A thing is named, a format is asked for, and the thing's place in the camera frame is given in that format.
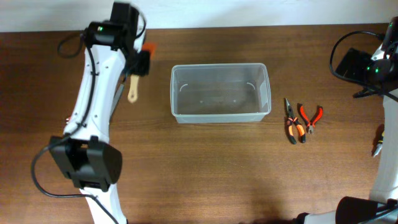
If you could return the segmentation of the clear plastic container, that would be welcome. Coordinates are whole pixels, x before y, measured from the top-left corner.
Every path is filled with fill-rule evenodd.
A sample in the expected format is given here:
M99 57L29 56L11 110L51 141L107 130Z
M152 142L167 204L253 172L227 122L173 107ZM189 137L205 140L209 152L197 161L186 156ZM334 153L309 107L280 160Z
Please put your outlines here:
M260 122L271 112L271 87L262 63L176 65L171 113L180 124Z

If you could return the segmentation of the orange scraper wooden handle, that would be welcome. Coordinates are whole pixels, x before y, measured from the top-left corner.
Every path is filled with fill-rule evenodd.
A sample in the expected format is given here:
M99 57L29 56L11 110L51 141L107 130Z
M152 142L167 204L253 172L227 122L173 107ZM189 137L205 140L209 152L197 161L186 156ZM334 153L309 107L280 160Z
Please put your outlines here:
M145 43L141 48L141 51L142 50L147 50L151 53L151 56L150 56L150 60L151 60L155 54L156 44L153 42ZM138 100L139 79L140 79L140 76L130 75L130 88L129 88L129 92L127 94L127 99L128 99L128 102L130 102L130 103L135 103Z

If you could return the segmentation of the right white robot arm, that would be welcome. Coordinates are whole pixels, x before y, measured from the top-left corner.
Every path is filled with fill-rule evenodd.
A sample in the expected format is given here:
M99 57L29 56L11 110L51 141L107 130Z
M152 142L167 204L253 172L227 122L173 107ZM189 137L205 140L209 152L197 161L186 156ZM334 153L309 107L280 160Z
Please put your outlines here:
M386 33L374 34L381 44L373 54L350 48L336 68L335 77L362 86L354 98L383 96L384 131L374 155L380 155L376 181L367 199L345 196L334 211L301 213L294 223L397 223L397 18Z

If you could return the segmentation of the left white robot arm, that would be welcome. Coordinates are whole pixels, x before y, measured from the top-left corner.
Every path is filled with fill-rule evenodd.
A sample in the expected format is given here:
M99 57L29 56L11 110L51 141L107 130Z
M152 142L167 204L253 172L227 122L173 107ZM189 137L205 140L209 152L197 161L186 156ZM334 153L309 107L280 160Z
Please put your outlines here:
M114 2L111 16L91 22L80 36L85 68L78 98L63 135L49 152L61 173L87 199L95 223L127 223L117 182L122 154L109 144L109 124L123 90L120 78L148 75L153 48L145 43L145 18L129 2Z

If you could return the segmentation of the file black yellow handle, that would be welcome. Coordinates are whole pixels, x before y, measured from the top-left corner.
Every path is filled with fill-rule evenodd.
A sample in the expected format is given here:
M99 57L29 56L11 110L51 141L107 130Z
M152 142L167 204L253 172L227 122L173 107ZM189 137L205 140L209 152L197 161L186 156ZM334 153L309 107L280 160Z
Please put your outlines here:
M116 107L117 107L117 105L119 103L119 100L120 100L120 98L122 96L123 90L124 90L124 84L121 83L119 85L118 89L116 90L116 93L115 93L114 98L113 98L113 103L111 105L111 114L110 114L109 120L111 120L112 117L113 117L114 111L115 111L115 109L116 109Z

